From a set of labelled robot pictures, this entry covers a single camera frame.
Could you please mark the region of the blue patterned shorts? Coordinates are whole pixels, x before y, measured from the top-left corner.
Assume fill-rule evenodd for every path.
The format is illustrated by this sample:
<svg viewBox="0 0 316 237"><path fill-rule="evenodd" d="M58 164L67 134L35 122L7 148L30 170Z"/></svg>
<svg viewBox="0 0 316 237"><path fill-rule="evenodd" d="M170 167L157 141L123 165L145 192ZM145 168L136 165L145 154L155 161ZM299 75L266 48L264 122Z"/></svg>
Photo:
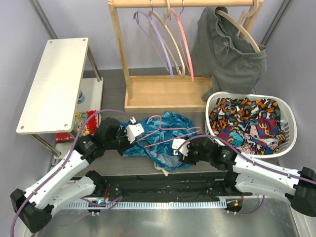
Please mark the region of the blue patterned shorts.
<svg viewBox="0 0 316 237"><path fill-rule="evenodd" d="M194 125L192 120L189 118L175 113L166 111L162 115L162 127L163 128L177 128L177 127L197 127ZM158 128L159 118L153 118L148 124L146 124L148 118L143 119L140 123L145 130L145 133L140 136L143 137ZM168 140L171 138L175 138L177 136L181 136L189 133L185 130L172 130L172 131L160 131L155 133L152 136L145 138L142 141L137 141L135 145L126 150L123 155L125 157L147 157L151 159L154 163L155 169L161 170L165 176L169 174L169 172L178 170L178 169L186 169L191 165L186 164L179 161L179 156L173 154L172 142L169 141L163 144L146 147L147 145L158 143L164 140ZM189 135L182 139L187 139L198 135L199 133Z"/></svg>

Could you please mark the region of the pink wire hanger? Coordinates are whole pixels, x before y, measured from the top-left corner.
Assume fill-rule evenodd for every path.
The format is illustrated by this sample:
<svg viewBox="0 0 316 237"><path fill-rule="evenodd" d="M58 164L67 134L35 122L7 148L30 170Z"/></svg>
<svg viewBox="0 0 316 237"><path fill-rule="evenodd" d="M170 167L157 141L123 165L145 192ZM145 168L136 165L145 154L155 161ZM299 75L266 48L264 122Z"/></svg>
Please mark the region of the pink wire hanger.
<svg viewBox="0 0 316 237"><path fill-rule="evenodd" d="M152 135L154 135L155 133L160 132L160 131L185 130L185 131L188 131L189 133L184 134L184 135L181 135L181 136L177 136L177 137L175 137L175 138L171 138L171 139L168 139L168 140L164 140L164 141L161 141L161 142L158 142L158 143L150 144L150 145L147 145L146 147L151 147L151 146L163 144L163 143L166 143L166 142L169 142L169 141L173 141L173 140L175 140L175 139L184 138L184 137L187 137L187 136L189 136L189 135L199 133L199 132L201 132L201 130L202 130L201 127L190 127L190 128L185 128L185 127L163 128L163 127L162 127L162 117L159 116L159 115L154 115L154 116L149 117L148 120L147 120L147 122L146 122L146 124L148 124L148 123L149 123L152 119L154 119L154 118L159 118L159 125L158 125L158 128L157 128L155 131L153 131L153 132L151 132L151 133L149 133L149 134L147 134L147 135L145 135L145 136L143 136L143 137L137 139L138 142L139 142L139 141L142 141L142 140L144 140L145 138L147 138L147 137L149 137L149 136L152 136Z"/></svg>

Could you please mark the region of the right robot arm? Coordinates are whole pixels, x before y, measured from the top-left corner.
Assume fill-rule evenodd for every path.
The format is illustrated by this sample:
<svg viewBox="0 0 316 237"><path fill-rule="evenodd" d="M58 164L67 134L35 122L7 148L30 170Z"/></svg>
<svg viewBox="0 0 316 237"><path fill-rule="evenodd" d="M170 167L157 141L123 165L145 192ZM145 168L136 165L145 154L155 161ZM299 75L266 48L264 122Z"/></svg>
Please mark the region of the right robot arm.
<svg viewBox="0 0 316 237"><path fill-rule="evenodd" d="M223 189L229 195L239 192L267 196L289 204L303 215L315 217L316 173L312 169L274 165L239 152L229 142L219 145L212 138L212 135L197 135L175 139L172 149L180 162L204 161L227 172Z"/></svg>

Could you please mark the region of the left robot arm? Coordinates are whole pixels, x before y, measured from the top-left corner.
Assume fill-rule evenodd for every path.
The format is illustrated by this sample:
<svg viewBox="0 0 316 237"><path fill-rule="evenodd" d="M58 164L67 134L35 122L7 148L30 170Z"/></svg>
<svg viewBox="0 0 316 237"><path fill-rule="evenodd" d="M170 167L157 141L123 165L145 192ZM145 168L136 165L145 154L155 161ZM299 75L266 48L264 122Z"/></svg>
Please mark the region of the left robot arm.
<svg viewBox="0 0 316 237"><path fill-rule="evenodd" d="M100 197L104 194L107 183L95 170L87 172L75 183L66 183L105 151L116 150L122 155L135 145L136 137L142 133L142 126L134 117L130 117L126 127L121 126L115 118L105 118L94 133L77 135L71 149L54 168L27 189L16 189L11 193L15 216L10 235L14 236L17 220L21 220L35 234L64 206L85 196Z"/></svg>

